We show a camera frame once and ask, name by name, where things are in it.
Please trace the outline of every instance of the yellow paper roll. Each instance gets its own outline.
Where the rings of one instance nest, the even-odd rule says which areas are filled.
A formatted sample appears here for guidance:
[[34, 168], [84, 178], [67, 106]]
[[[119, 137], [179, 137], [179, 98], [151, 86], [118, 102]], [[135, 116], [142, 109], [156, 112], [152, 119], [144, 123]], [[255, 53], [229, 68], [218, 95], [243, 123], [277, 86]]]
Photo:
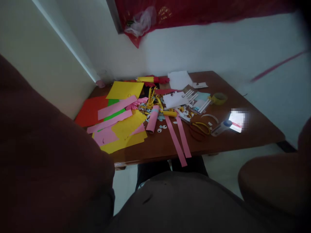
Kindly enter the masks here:
[[153, 78], [154, 77], [137, 77], [136, 78], [136, 81], [137, 82], [149, 82], [149, 83], [153, 83], [154, 81], [153, 81]]

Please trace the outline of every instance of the floor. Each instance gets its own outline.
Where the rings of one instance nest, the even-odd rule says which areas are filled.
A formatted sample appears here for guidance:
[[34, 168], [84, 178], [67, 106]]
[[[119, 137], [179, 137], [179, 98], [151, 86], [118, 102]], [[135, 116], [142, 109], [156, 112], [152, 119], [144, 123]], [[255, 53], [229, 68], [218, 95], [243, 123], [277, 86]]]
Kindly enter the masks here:
[[[242, 198], [237, 182], [240, 168], [254, 157], [277, 153], [283, 153], [283, 151], [276, 144], [270, 144], [262, 147], [223, 152], [216, 156], [204, 155], [203, 160], [211, 179]], [[127, 166], [125, 170], [115, 172], [113, 178], [113, 189], [116, 195], [114, 215], [120, 211], [134, 193], [136, 182], [137, 165]]]

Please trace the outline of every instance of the plastic bag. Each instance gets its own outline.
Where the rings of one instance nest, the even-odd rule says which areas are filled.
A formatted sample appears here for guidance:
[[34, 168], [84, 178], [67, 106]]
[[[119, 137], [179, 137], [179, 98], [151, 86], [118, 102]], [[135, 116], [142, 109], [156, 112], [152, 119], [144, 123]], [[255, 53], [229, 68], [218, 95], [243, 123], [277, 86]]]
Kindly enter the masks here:
[[143, 36], [149, 31], [150, 27], [156, 23], [156, 9], [154, 6], [147, 7], [146, 10], [136, 14], [130, 26], [124, 30], [126, 33], [133, 34], [136, 38]]

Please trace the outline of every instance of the glue stick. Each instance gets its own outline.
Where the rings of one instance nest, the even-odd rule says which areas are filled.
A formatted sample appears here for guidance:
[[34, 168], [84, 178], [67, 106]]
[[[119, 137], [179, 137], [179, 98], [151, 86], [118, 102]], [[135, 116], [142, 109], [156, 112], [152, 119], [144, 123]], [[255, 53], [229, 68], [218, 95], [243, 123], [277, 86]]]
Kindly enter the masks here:
[[215, 129], [211, 131], [211, 135], [217, 137], [222, 132], [226, 131], [232, 125], [232, 121], [226, 120], [220, 123]]

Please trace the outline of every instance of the person's leg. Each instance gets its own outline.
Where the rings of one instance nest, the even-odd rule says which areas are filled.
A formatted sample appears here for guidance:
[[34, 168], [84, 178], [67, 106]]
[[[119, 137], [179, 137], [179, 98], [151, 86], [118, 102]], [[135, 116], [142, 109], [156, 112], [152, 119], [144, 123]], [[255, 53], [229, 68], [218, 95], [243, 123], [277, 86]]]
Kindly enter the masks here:
[[170, 171], [171, 168], [167, 160], [159, 161], [159, 162], [151, 162], [151, 163], [143, 163], [138, 165], [137, 171], [137, 184], [136, 189], [138, 189], [139, 185], [142, 182], [149, 180], [150, 178], [166, 171]]
[[172, 169], [174, 172], [197, 172], [208, 176], [202, 156], [186, 158], [187, 166], [181, 167], [179, 159], [172, 159]]

